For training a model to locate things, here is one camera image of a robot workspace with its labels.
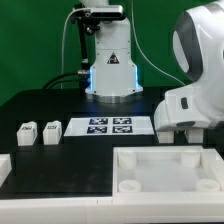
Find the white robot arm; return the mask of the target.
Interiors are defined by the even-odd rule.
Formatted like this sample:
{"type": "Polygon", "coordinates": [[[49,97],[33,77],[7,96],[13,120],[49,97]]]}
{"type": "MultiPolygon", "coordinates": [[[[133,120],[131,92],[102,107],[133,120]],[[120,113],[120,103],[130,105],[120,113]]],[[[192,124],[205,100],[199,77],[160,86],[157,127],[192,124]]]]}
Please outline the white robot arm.
{"type": "MultiPolygon", "coordinates": [[[[130,23],[108,0],[80,0],[99,26],[86,94],[114,102],[142,91],[130,55],[130,23]]],[[[224,122],[224,0],[181,14],[173,32],[176,60],[192,81],[169,90],[154,115],[157,131],[213,128],[224,122]]]]}

